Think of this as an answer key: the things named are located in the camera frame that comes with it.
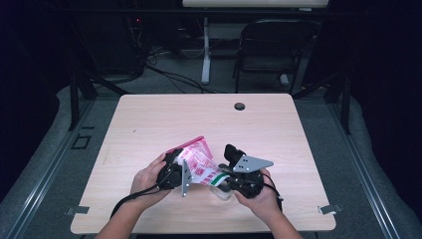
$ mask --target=electrical cord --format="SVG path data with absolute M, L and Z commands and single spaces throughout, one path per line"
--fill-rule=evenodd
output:
M 141 190 L 141 191 L 138 191 L 138 192 L 134 192 L 134 193 L 132 193 L 132 194 L 130 194 L 130 195 L 128 195 L 128 196 L 126 196 L 126 197 L 124 197 L 124 198 L 122 198 L 116 205 L 115 205 L 115 207 L 114 207 L 114 209 L 112 210 L 112 213 L 111 213 L 111 216 L 109 217 L 109 218 L 112 218 L 114 215 L 115 215 L 115 213 L 118 211 L 118 209 L 122 206 L 122 205 L 124 205 L 124 203 L 125 202 L 127 202 L 127 201 L 130 201 L 130 200 L 133 200 L 133 199 L 136 199 L 137 197 L 140 197 L 140 196 L 145 196 L 145 195 L 150 195 L 150 194 L 154 194 L 154 193 L 158 193 L 158 192 L 160 192 L 160 191 L 163 191 L 163 190 L 161 190 L 161 189 L 158 189 L 157 191 L 155 191 L 155 192 L 149 192 L 150 190 L 153 190 L 153 189 L 155 189 L 155 188 L 157 188 L 157 187 L 159 187 L 159 185 L 161 185 L 165 180 L 167 180 L 167 178 L 170 176 L 170 174 L 171 173 L 173 173 L 173 171 L 174 171 L 174 168 L 171 168 L 170 169 L 170 171 L 165 175 L 165 177 L 164 178 L 162 178 L 161 179 L 161 181 L 159 181 L 158 183 L 155 183 L 154 185 L 152 185 L 152 186 L 150 186 L 150 187 L 148 187 L 148 188 L 146 188 L 146 189 L 144 189 L 144 190 Z
M 215 93 L 225 94 L 225 92 L 221 92 L 221 91 L 218 91 L 218 90 L 205 89 L 193 79 L 190 79 L 190 78 L 187 78 L 187 77 L 175 74 L 175 73 L 165 72 L 165 71 L 159 70 L 159 69 L 154 68 L 154 67 L 149 66 L 149 65 L 145 65 L 145 67 L 147 69 L 157 73 L 157 74 L 160 74 L 160 75 L 166 77 L 174 85 L 174 87 L 176 87 L 182 93 L 185 93 L 185 92 L 183 92 L 180 88 L 178 88 L 172 80 L 186 84 L 186 85 L 191 86 L 193 88 L 196 88 L 196 89 L 201 91 L 201 94 L 203 94 L 205 92 L 206 93 L 213 93 L 213 94 L 215 94 Z

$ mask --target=gray carpet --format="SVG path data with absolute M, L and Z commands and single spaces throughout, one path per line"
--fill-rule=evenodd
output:
M 156 68 L 178 73 L 199 82 L 202 71 L 201 59 L 164 54 L 157 57 Z M 233 59 L 218 59 L 218 61 L 212 62 L 211 83 L 206 88 L 233 93 L 234 80 L 231 78 L 233 64 Z M 242 89 L 248 90 L 246 91 L 248 93 L 267 92 L 268 89 L 280 86 L 276 81 L 276 76 L 268 78 L 259 84 L 256 84 L 253 79 L 249 79 L 249 83 L 245 81 Z M 185 93 L 200 93 L 199 90 L 192 87 L 177 82 L 174 84 Z M 119 86 L 136 94 L 181 93 L 169 80 L 150 70 L 145 70 L 139 79 L 119 84 Z M 23 238 L 81 238 L 81 235 L 74 235 L 70 231 L 73 217 L 65 215 L 65 212 L 69 207 L 79 204 L 118 101 L 116 94 L 111 93 L 108 89 L 102 86 L 96 86 L 96 88 L 101 96 L 93 103 L 83 101 L 83 104 L 92 107 L 79 128 L 76 129 L 76 134 L 89 135 L 90 143 L 86 149 L 71 149 L 71 145 L 68 145 L 63 154 L 63 164 L 60 165 L 38 210 L 30 218 L 27 228 L 24 228 Z M 0 238 L 6 237 L 19 217 L 32 188 L 48 169 L 50 161 L 55 157 L 62 141 L 69 135 L 67 132 L 70 125 L 69 89 L 61 91 L 59 98 L 61 108 L 54 124 L 21 177 L 0 205 L 2 224 Z M 329 232 L 319 232 L 318 238 L 384 238 L 372 207 L 356 176 L 352 156 L 341 136 L 341 129 L 335 124 L 337 119 L 329 111 L 330 106 L 323 102 L 320 92 L 315 92 L 310 98 L 297 100 L 296 106 L 328 200 L 330 203 L 340 203 L 343 207 L 343 211 L 335 215 L 336 228 Z M 351 104 L 350 129 L 351 136 L 401 238 L 422 238 L 420 223 L 412 210 L 397 196 L 371 152 L 370 139 L 356 101 L 352 101 Z M 245 235 L 232 236 L 231 238 L 246 238 Z M 316 238 L 316 235 L 310 232 L 303 233 L 303 236 Z M 263 236 L 253 235 L 253 237 L 248 236 L 247 238 L 263 238 Z

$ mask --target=hand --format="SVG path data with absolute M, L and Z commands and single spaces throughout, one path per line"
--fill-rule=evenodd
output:
M 150 163 L 147 168 L 139 171 L 134 176 L 130 194 L 142 191 L 155 185 L 158 172 L 165 166 L 165 161 L 163 161 L 164 157 L 165 153 L 160 155 L 156 160 Z M 147 193 L 153 194 L 142 195 L 133 200 L 133 203 L 136 203 L 141 211 L 144 211 L 145 209 L 153 206 L 155 203 L 161 201 L 166 195 L 168 195 L 168 193 L 170 193 L 170 190 L 159 191 L 158 188 L 154 188 Z
M 270 172 L 263 168 L 261 173 L 266 174 L 264 176 L 264 182 L 274 186 L 273 182 L 270 180 Z M 254 198 L 246 198 L 239 191 L 234 191 L 238 201 L 251 209 L 251 211 L 264 223 L 268 224 L 273 218 L 283 215 L 283 212 L 280 210 L 277 203 L 276 192 L 271 188 L 264 186 L 260 194 Z

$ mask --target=wooden table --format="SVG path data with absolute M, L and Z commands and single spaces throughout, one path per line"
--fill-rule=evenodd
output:
M 237 111 L 235 103 L 245 109 Z M 269 170 L 285 199 L 284 212 L 300 231 L 331 230 L 332 215 L 307 138 L 290 95 L 126 95 L 115 110 L 72 231 L 98 233 L 115 204 L 130 191 L 133 176 L 162 152 L 204 135 L 217 164 L 227 163 L 231 143 L 270 160 Z M 180 187 L 146 210 L 133 233 L 265 232 L 268 227 L 236 197 L 218 198 L 209 186 Z

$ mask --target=snack package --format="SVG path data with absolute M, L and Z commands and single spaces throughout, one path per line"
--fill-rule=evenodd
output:
M 223 172 L 213 161 L 213 156 L 204 136 L 199 136 L 170 149 L 168 152 L 176 148 L 183 148 L 176 157 L 177 164 L 182 165 L 183 160 L 186 160 L 193 177 L 192 183 L 218 186 L 229 176 L 227 172 Z

